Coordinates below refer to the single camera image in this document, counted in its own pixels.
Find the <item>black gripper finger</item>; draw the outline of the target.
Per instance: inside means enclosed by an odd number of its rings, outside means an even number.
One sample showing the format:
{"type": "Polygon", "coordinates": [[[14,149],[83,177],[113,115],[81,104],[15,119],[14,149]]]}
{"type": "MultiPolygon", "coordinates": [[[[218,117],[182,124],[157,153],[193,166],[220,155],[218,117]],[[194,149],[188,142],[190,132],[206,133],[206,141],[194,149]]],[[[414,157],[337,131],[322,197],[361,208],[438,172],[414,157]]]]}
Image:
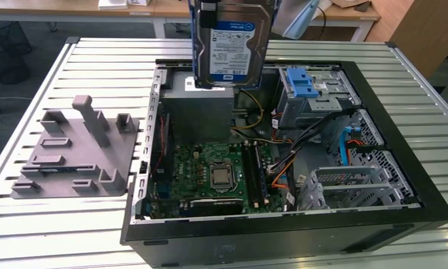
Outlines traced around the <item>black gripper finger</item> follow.
{"type": "Polygon", "coordinates": [[[217,2],[200,2],[200,27],[214,28],[217,24],[217,2]]]}

